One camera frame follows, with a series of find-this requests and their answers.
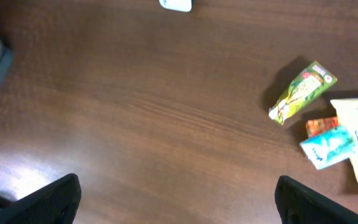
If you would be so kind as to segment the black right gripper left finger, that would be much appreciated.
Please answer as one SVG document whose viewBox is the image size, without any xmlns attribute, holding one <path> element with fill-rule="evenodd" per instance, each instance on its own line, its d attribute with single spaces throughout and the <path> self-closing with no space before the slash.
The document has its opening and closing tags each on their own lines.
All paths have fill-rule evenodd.
<svg viewBox="0 0 358 224">
<path fill-rule="evenodd" d="M 67 174 L 16 201 L 0 196 L 0 224 L 71 224 L 80 201 L 79 178 Z"/>
</svg>

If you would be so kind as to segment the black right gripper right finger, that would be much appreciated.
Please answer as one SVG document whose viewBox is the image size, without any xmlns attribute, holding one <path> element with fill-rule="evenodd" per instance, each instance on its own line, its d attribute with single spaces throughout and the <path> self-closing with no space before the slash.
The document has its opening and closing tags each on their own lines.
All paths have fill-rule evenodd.
<svg viewBox="0 0 358 224">
<path fill-rule="evenodd" d="M 275 204 L 282 224 L 358 224 L 358 214 L 287 175 L 279 177 Z"/>
</svg>

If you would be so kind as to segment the teal tissue pack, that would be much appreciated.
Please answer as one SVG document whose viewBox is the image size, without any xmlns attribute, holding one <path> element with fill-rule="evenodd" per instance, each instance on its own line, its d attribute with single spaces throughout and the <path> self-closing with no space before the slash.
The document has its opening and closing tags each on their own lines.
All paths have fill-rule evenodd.
<svg viewBox="0 0 358 224">
<path fill-rule="evenodd" d="M 355 139 L 340 125 L 300 143 L 300 147 L 317 170 L 350 158 L 355 152 Z"/>
</svg>

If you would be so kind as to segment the orange tissue pack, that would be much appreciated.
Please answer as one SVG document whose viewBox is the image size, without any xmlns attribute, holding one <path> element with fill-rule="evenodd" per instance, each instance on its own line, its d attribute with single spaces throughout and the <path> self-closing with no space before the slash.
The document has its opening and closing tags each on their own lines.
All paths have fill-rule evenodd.
<svg viewBox="0 0 358 224">
<path fill-rule="evenodd" d="M 306 132 L 308 137 L 312 138 L 339 125 L 340 122 L 336 116 L 330 118 L 312 119 L 306 122 Z"/>
</svg>

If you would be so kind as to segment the green juice carton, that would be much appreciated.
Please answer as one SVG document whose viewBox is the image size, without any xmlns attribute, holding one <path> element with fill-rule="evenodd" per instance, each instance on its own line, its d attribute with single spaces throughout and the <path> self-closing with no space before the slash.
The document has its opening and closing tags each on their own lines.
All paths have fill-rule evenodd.
<svg viewBox="0 0 358 224">
<path fill-rule="evenodd" d="M 336 82 L 337 77 L 319 62 L 312 62 L 294 78 L 269 109 L 269 118 L 283 125 L 288 118 L 302 110 Z"/>
</svg>

